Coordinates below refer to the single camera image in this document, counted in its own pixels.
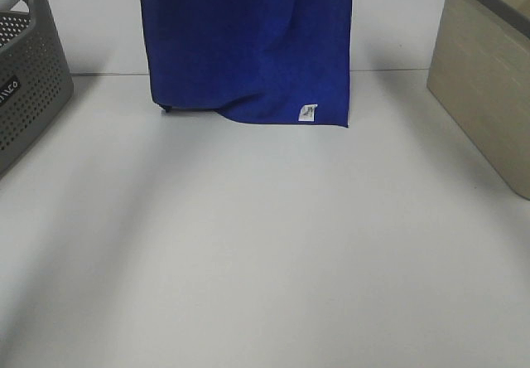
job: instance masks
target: white label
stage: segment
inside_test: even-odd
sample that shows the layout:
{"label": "white label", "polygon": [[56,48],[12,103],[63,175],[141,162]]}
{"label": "white label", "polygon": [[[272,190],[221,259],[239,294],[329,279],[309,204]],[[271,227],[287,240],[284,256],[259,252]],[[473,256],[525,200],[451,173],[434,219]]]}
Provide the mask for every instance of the white label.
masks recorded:
{"label": "white label", "polygon": [[300,117],[298,120],[300,122],[315,122],[315,111],[318,107],[318,104],[308,104],[304,105],[300,111]]}

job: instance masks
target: gray plastic basket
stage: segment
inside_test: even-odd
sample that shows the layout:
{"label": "gray plastic basket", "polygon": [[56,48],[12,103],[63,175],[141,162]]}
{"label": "gray plastic basket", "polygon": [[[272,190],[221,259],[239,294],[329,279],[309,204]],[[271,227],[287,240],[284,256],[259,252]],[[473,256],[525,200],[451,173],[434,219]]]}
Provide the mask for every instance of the gray plastic basket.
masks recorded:
{"label": "gray plastic basket", "polygon": [[74,85],[48,0],[0,11],[0,173],[41,134]]}

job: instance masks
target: beige storage box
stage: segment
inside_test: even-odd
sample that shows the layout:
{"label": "beige storage box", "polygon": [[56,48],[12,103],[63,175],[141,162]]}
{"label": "beige storage box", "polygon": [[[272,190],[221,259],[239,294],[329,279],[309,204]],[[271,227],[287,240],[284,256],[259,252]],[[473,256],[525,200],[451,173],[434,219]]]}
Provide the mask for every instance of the beige storage box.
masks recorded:
{"label": "beige storage box", "polygon": [[428,87],[530,199],[530,0],[446,0]]}

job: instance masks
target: perforated basket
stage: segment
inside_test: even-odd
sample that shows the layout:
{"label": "perforated basket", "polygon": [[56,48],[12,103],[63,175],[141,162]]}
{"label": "perforated basket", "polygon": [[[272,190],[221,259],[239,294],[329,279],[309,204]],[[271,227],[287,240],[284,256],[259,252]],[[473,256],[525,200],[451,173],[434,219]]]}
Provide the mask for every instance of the perforated basket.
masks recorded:
{"label": "perforated basket", "polygon": [[0,173],[44,130],[74,86],[48,0],[0,11]]}

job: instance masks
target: blue cloth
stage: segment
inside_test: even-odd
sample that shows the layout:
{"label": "blue cloth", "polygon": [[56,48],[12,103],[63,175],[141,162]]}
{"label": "blue cloth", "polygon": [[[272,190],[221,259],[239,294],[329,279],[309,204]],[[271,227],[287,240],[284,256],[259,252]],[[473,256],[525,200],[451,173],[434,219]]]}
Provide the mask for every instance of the blue cloth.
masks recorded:
{"label": "blue cloth", "polygon": [[142,0],[142,18],[156,103],[347,126],[351,0]]}

